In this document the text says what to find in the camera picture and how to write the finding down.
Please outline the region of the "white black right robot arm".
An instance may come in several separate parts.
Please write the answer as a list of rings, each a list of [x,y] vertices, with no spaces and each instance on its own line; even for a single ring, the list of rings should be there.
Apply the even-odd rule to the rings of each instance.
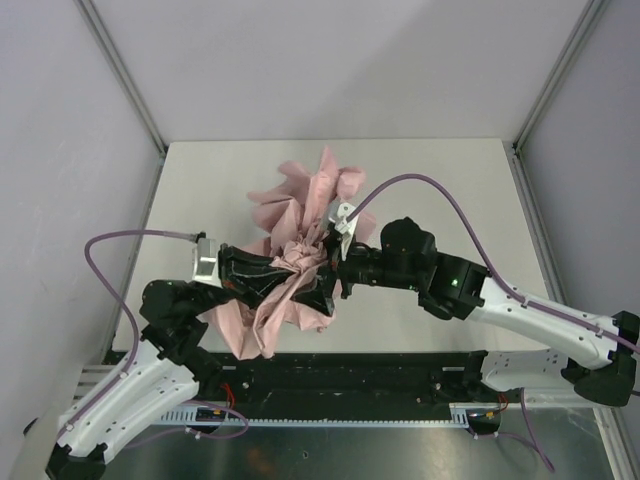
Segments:
[[[379,248],[347,243],[332,230],[324,242],[326,264],[295,302],[331,315],[336,286],[342,298],[355,285],[411,290],[440,320],[476,321],[542,344],[537,351],[487,354],[480,367],[487,387],[572,388],[595,404],[628,404],[636,383],[638,316],[590,314],[524,292],[483,265],[439,252],[434,235],[408,217],[385,225],[380,242]]]

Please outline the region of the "aluminium corner post right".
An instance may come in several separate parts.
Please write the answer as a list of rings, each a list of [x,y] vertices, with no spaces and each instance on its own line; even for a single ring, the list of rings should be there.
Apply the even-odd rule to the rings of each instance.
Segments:
[[[542,89],[536,96],[524,123],[518,130],[511,144],[516,154],[519,154],[523,150],[536,127],[543,119],[610,4],[611,2],[609,0],[590,0],[586,2],[584,9],[546,77]]]

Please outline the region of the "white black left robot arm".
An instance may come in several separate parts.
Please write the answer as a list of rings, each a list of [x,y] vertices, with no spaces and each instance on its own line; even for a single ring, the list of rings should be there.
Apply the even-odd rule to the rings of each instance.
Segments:
[[[270,257],[200,237],[189,281],[155,280],[142,294],[129,353],[59,421],[46,474],[51,479],[99,479],[136,436],[165,413],[220,383],[221,366],[200,347],[200,315],[232,300],[258,307],[291,273]]]

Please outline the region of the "aluminium corner post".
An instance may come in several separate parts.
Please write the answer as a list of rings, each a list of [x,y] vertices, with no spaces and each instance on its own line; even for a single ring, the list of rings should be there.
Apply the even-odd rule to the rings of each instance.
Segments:
[[[536,127],[543,119],[610,4],[611,2],[609,0],[590,0],[586,2],[584,9],[546,77],[542,89],[536,96],[524,123],[518,130],[511,144],[516,154],[519,154],[523,150]]]
[[[95,2],[90,0],[75,0],[74,4],[89,32],[93,36],[134,114],[141,123],[145,134],[153,144],[158,156],[161,159],[164,159],[168,152],[168,145],[162,138],[162,134],[153,119],[147,103],[138,89],[133,76],[130,74],[113,36],[109,32],[107,24],[103,20]]]

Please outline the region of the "pink folding umbrella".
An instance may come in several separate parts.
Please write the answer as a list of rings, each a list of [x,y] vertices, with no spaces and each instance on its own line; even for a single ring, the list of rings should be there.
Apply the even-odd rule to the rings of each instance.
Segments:
[[[282,163],[278,170],[285,176],[283,183],[248,194],[255,204],[253,221],[267,236],[244,250],[272,258],[290,277],[257,307],[232,300],[201,315],[216,327],[239,360],[273,357],[285,323],[302,331],[321,332],[334,321],[333,314],[319,313],[294,301],[293,296],[312,283],[327,259],[322,246],[326,230],[321,221],[330,203],[352,199],[366,180],[363,169],[341,167],[329,148],[323,150],[315,172],[295,161]]]

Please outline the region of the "aluminium corner post left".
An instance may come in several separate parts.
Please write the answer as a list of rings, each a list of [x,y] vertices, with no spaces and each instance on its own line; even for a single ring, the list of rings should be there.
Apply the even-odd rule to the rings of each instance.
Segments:
[[[141,123],[145,134],[153,144],[158,156],[161,159],[164,159],[168,152],[168,145],[162,138],[162,134],[153,119],[147,103],[138,89],[133,76],[130,74],[113,36],[109,32],[107,24],[103,20],[95,2],[90,0],[75,0],[74,4],[89,32],[93,36],[134,114]]]

